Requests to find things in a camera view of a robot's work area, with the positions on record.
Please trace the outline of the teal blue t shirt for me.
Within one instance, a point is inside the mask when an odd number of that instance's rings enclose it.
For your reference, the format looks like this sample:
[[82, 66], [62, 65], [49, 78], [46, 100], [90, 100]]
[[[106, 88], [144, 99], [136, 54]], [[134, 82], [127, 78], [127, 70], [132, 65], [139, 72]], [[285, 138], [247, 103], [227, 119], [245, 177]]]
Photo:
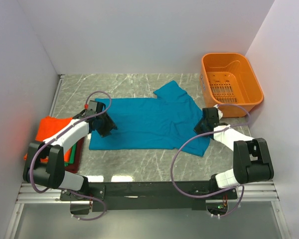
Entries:
[[118, 128], [106, 137], [93, 131], [89, 149], [181, 149], [203, 156], [210, 139], [194, 139], [194, 127], [202, 118], [202, 110], [193, 98], [176, 81], [154, 94], [156, 98], [99, 99], [112, 104], [107, 113]]

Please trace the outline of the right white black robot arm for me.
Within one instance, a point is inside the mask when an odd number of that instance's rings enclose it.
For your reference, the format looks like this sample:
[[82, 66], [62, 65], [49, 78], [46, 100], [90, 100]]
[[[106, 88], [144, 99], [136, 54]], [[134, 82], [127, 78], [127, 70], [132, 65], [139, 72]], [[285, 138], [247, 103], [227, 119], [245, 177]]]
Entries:
[[221, 122], [222, 112], [217, 106], [202, 109], [202, 118], [194, 128], [197, 135], [205, 135], [233, 152], [232, 169], [211, 176], [209, 194], [221, 198], [227, 188], [253, 182], [272, 180], [274, 168], [263, 138], [253, 138], [238, 132], [234, 126]]

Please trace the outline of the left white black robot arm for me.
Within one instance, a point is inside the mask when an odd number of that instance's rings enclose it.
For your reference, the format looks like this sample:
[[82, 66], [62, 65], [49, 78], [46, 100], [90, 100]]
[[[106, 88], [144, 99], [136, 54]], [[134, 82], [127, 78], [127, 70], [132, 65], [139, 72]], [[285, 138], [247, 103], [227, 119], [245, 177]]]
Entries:
[[71, 190], [76, 199], [86, 199], [90, 193], [88, 178], [66, 171], [64, 155], [77, 141], [92, 132], [106, 137], [111, 130], [117, 129], [107, 110], [104, 103], [90, 100], [65, 128], [44, 141], [30, 143], [23, 170], [24, 181], [52, 189]]

